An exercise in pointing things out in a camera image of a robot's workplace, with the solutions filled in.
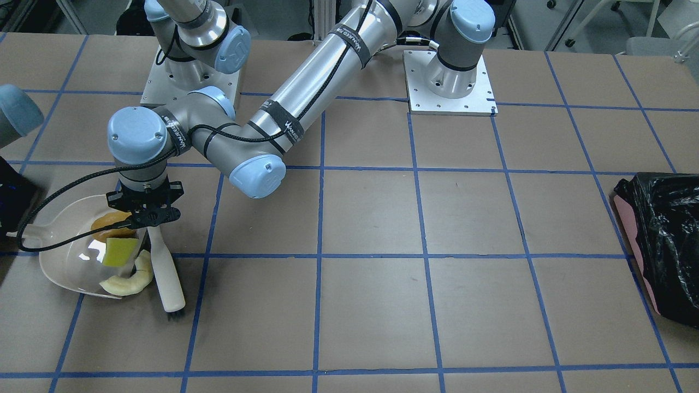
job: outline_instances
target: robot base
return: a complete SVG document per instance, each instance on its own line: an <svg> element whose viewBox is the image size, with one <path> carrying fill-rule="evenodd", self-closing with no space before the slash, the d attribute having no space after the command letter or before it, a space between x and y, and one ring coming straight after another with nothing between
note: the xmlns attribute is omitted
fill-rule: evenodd
<svg viewBox="0 0 699 393"><path fill-rule="evenodd" d="M493 89L490 86L488 71L483 56L478 60L477 80L471 93L460 99L447 99L434 94L424 77L424 69L436 56L434 50L403 51L405 80L410 98L410 112L422 115L467 115L495 116L498 107L495 104Z"/></svg>
<svg viewBox="0 0 699 393"><path fill-rule="evenodd" d="M170 73L165 67L165 63L156 65L155 60L153 60L153 65L148 74L148 81L143 88L143 95L140 98L140 104L148 108L155 108L175 101L187 95L187 93L192 90L201 89L206 86L218 87L230 100L237 100L240 71L227 75L216 72L209 67L206 68L209 72L207 72L206 76L203 76L202 83L192 82L190 86L185 89L173 83Z"/></svg>

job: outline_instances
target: cable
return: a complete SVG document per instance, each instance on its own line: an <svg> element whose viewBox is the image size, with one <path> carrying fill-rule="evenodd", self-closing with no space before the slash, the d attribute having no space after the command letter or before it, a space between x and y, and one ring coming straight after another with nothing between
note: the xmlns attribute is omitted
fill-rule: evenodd
<svg viewBox="0 0 699 393"><path fill-rule="evenodd" d="M210 125L206 125L206 124L197 124L196 126L194 126L194 127L192 127L192 128L189 129L189 131L187 132L187 136L188 136L189 139L191 140L191 139L192 139L192 133L194 133L196 130L198 130L198 129L207 129L207 130L213 132L214 134L219 134L220 136L223 136L223 137L225 137L225 138L234 139L234 140L236 140L236 141L240 141L240 142L250 142L250 143L260 143L260 142L274 141L275 139L277 139L277 138L279 138L279 137L284 136L284 135L287 134L287 132L284 131L284 132L276 133L276 134L274 134L274 135L266 136L266 137L264 137L264 138L245 138L245 137L243 137L243 136L237 136L237 135L229 134L229 133L227 133L227 132L223 132L223 131L222 131L224 128L230 127L230 126L239 126L239 125L236 124L236 123L224 123L224 124L221 124L221 125L218 126L218 127L211 127Z"/></svg>
<svg viewBox="0 0 699 393"><path fill-rule="evenodd" d="M94 178L98 178L98 177L100 177L100 176L109 175L109 174L117 173L117 172L137 171L137 170L139 170L139 169L150 168L151 166L154 166L154 165L156 165L156 164L159 164L160 162L163 162L164 160L168 159L171 155L175 154L175 151L176 151L176 149L173 148L172 150L170 150L169 152L167 152L167 153L166 153L165 155L163 155L162 157L156 158L156 159L154 159L154 160L152 160L152 161L150 161L150 162L146 162L146 163L144 163L144 164L131 165L131 166L122 166L122 167L119 167L119 168L110 168L110 169L105 169L104 171L99 171L99 172L91 173L91 174L89 174L89 175L87 175L87 176L83 176L83 177L77 179L76 181L74 181L74 182L72 182L72 183L70 183L70 184L68 184L68 185L63 186L60 190L54 192L54 193L51 194L48 198L44 199L44 200L39 204L39 206L37 206L35 209L33 209L33 210L28 214L28 216L22 221L22 223L20 224L19 229L17 230L17 246L18 246L18 248L19 248L20 250L22 250L22 251L27 251L27 252L42 252L42 251L48 251L48 250L53 250L54 248L61 247L62 245L66 245L66 244L68 244L68 243L74 242L74 241L78 240L79 238L84 238L84 237L86 237L86 236L90 236L90 235L95 234L95 233L97 233L97 232L106 231L106 230L109 230L109 229L116 229L116 228L124 228L124 227L126 227L126 226L128 225L128 223L129 223L128 221L119 221L119 222L115 222L114 224L106 225L106 226L104 226L104 227L102 227L102 228L99 228L99 229L94 229L94 230L91 230L91 231L89 231L89 232L85 232L85 233L83 233L83 234L79 234L79 235L77 235L77 236L74 236L74 237L72 237L72 238L70 238L70 239L68 239L68 240L62 241L62 242L60 242L60 243L56 243L56 244L53 244L53 245L47 245L47 246L45 246L45 247L39 247L39 248L25 247L24 244L22 243L22 235L24 234L24 230L27 228L27 225L29 225L29 222L32 221L32 220L36 217L36 215L38 215L39 212L41 212L41 210L44 209L44 208L46 207L46 205L48 205L51 201L53 201L54 199L56 199L57 197L59 197L61 194L65 193L66 191L70 190L71 188L73 188L73 187L75 187L75 186L77 186L77 185L79 185L79 184L82 184L82 183L84 183L84 182L86 182L86 181L88 181L88 180L92 180L92 179L94 179Z"/></svg>
<svg viewBox="0 0 699 393"><path fill-rule="evenodd" d="M368 0L366 3L366 7L364 8L364 12L361 14L361 17L359 18L359 23L357 23L357 32L361 30L362 25L364 24L364 20L366 19L366 16L369 14L369 8L371 8L371 4L373 3L373 0ZM318 92L313 96L313 98L308 102L308 105L305 106L305 108L301 111L301 113L298 115L298 119L301 120L303 116L308 113L308 111L311 109L313 104L318 100L321 94L325 91L325 89L328 87L330 84L330 81L333 79L335 76L335 73L338 71L340 68L340 65L342 64L343 60L345 59L345 55L347 52L350 50L349 46L345 46L345 50L343 50L343 53L340 55L340 59L335 63L335 66L333 67L332 71L330 71L330 74L328 77L325 79L325 82L323 82L323 85L318 89Z"/></svg>
<svg viewBox="0 0 699 393"><path fill-rule="evenodd" d="M162 59L158 60L158 57L160 57L160 55L163 53L163 49L160 48L158 50L158 54L155 56L155 65L156 66L162 65L165 62L165 59L168 58L168 56L170 55L170 52L172 52L173 46L175 46L175 41L177 40L177 37L179 35L180 35L180 33L178 32L177 25L175 25L175 31L173 31L173 37L170 40L170 45L168 46L168 50L165 51L165 55L163 56Z"/></svg>

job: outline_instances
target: white brush handle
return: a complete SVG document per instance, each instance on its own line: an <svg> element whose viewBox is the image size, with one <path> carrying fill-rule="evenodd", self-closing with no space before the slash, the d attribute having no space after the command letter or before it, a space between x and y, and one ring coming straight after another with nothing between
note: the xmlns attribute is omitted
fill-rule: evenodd
<svg viewBox="0 0 699 393"><path fill-rule="evenodd" d="M173 256L163 241L159 227L148 227L150 237L150 260L153 264L155 282L158 284L160 300L166 312L182 310L185 307L185 296L182 293L180 278L175 270Z"/></svg>

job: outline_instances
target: robotic arm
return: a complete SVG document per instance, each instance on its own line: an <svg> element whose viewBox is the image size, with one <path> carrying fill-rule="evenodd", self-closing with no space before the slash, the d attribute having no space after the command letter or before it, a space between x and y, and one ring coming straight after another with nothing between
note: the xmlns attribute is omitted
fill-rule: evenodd
<svg viewBox="0 0 699 393"><path fill-rule="evenodd" d="M154 28L169 30L176 24L180 32L180 43L172 47L170 56L196 55L209 64L213 59L214 66L229 61L221 55L231 52L225 49L230 48L227 38L221 37L230 30L226 27L230 22L223 20L216 3L159 0L159 5L168 18L156 20L157 13L151 10L148 15ZM463 97L475 82L475 67L494 19L484 0L355 0L353 9L247 123L233 122L230 100L216 87L205 87L152 110L117 111L108 125L110 151L117 166L124 166L181 155L194 146L246 195L266 197L286 173L283 154L303 138L371 56L394 43L404 29L415 29L439 42L428 72L433 91L446 98ZM182 188L169 183L165 161L123 173L121 181L124 189L108 194L111 207L150 218L144 226L179 216L170 204Z"/></svg>

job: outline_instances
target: cable strap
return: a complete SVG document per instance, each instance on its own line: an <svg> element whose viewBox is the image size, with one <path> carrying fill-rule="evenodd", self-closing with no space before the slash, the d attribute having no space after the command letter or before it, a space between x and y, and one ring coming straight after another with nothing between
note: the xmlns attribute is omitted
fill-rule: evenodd
<svg viewBox="0 0 699 393"><path fill-rule="evenodd" d="M359 56L359 61L361 61L361 68L364 69L364 67L366 67L366 64L371 60L371 52L356 30L346 24L338 23L330 31L330 34L335 34L340 37L345 41L347 46L354 49L356 55Z"/></svg>
<svg viewBox="0 0 699 393"><path fill-rule="evenodd" d="M287 135L287 138L289 141L291 141L292 145L295 145L296 142L303 138L305 130L303 129L303 126L301 126L301 122L299 122L298 119L291 113L289 113L288 110L284 109L281 104L274 100L268 99L262 104L260 109L264 110L270 115L270 117L272 117L274 123L276 123L277 127L279 127L282 132Z"/></svg>

